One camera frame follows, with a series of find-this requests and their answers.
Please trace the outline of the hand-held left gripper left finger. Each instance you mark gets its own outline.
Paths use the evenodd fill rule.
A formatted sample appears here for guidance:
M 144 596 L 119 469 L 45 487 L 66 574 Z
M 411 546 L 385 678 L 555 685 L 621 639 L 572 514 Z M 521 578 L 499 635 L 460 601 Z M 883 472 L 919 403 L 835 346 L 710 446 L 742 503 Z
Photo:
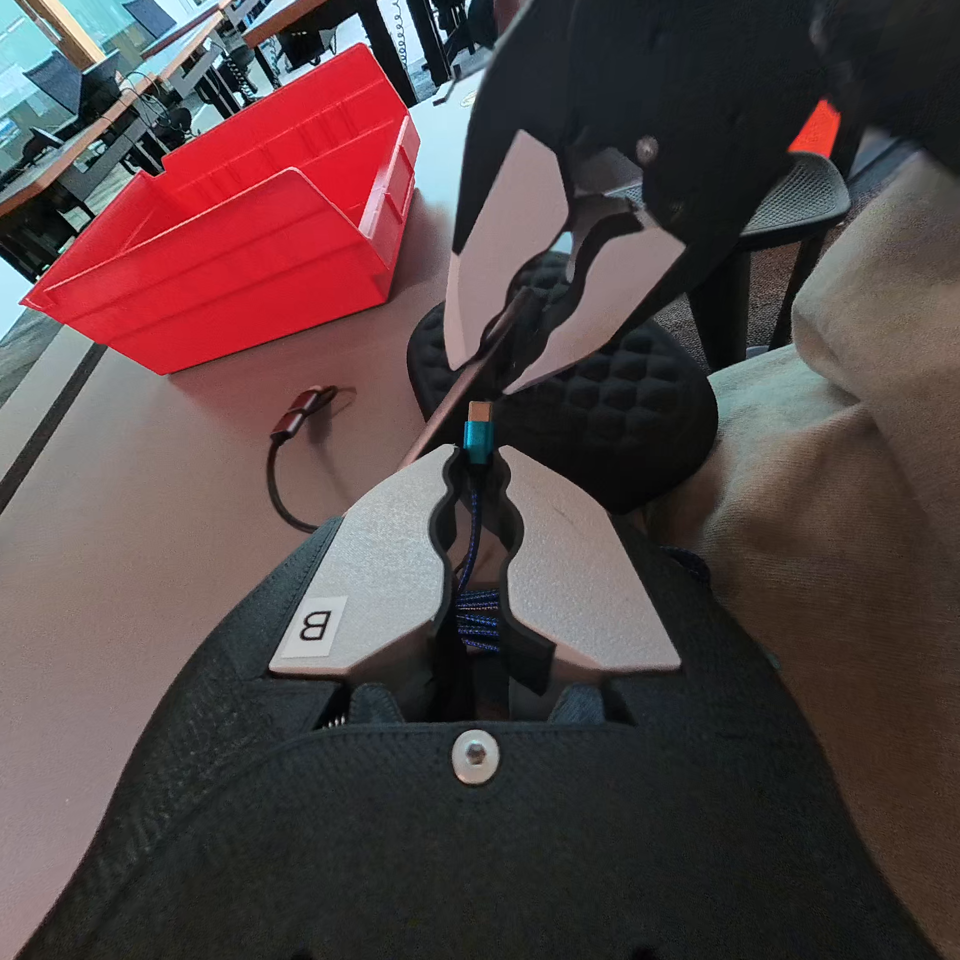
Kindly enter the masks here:
M 272 675 L 428 680 L 453 593 L 459 483 L 460 448 L 446 443 L 347 510 L 282 633 Z

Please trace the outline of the black cable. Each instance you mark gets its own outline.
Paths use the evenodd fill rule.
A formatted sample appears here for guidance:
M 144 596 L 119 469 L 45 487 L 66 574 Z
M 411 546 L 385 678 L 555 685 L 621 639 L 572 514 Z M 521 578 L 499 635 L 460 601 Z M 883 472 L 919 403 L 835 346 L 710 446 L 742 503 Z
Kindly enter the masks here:
M 407 344 L 406 367 L 425 425 L 414 442 L 413 460 L 438 446 L 451 430 L 455 430 L 455 439 L 461 438 L 469 402 L 500 397 L 498 379 L 506 372 L 516 334 L 534 320 L 543 305 L 544 299 L 530 287 L 522 287 L 509 296 L 506 309 L 484 333 L 479 354 L 458 371 L 450 367 L 441 349 L 445 305 L 432 307 L 416 324 Z M 311 534 L 318 527 L 296 517 L 283 503 L 277 477 L 279 453 L 311 417 L 329 408 L 340 393 L 341 389 L 332 385 L 302 391 L 270 431 L 266 461 L 270 505 L 282 522 L 302 533 Z

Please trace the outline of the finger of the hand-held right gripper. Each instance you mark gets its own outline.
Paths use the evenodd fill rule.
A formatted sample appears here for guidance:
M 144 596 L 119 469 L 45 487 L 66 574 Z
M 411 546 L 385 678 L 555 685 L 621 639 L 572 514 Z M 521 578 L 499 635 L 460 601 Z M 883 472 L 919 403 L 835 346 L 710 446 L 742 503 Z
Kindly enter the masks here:
M 451 370 L 479 353 L 516 274 L 568 221 L 569 143 L 568 127 L 467 129 L 443 304 Z
M 505 396 L 603 348 L 685 250 L 627 195 L 577 199 L 570 233 L 567 286 L 516 337 Z

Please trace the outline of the person's light clothing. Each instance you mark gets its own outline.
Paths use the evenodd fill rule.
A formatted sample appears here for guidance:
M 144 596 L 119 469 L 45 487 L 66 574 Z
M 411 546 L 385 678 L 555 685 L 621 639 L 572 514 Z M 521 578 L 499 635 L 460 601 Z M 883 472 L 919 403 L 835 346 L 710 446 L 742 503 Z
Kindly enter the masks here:
M 778 659 L 887 881 L 958 958 L 958 174 L 910 158 L 792 329 L 710 378 L 714 448 L 644 521 Z

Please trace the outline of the black mesh office chair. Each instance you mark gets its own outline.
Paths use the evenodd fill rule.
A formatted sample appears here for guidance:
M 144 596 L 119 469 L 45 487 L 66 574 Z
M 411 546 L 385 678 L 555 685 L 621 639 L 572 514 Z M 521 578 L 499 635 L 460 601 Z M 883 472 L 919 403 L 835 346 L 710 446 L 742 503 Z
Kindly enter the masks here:
M 688 295 L 702 351 L 713 372 L 747 357 L 752 254 L 799 246 L 767 345 L 773 351 L 787 342 L 793 301 L 816 265 L 829 231 L 849 212 L 849 191 L 833 162 L 805 151 L 790 157 L 791 169 L 762 200 L 732 251 Z

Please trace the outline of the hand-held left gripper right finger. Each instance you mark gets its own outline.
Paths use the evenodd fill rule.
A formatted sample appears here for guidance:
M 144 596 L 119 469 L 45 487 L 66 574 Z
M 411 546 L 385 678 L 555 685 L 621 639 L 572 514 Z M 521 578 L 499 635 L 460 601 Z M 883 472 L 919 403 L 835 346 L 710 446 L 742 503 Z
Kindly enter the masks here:
M 608 512 L 512 446 L 498 466 L 500 653 L 514 686 L 558 697 L 570 684 L 677 672 L 681 656 Z

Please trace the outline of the black quilted seat cushion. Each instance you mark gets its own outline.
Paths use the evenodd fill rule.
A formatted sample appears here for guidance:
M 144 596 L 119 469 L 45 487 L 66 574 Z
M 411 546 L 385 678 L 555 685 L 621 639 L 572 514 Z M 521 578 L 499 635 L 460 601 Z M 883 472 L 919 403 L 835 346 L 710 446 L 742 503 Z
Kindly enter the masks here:
M 518 275 L 546 318 L 569 283 L 569 255 L 550 251 Z M 444 303 L 414 327 L 407 373 L 428 421 L 459 376 L 444 345 Z M 574 366 L 493 403 L 494 441 L 576 484 L 608 512 L 625 515 L 679 486 L 714 446 L 718 410 L 702 366 L 654 319 L 617 334 Z

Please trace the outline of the red plastic bin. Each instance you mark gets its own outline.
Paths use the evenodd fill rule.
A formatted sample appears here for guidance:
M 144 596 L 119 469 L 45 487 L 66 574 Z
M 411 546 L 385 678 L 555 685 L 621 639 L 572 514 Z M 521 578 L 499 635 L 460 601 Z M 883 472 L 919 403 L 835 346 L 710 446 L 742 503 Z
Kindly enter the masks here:
M 22 304 L 158 375 L 381 306 L 420 143 L 354 45 L 137 173 Z

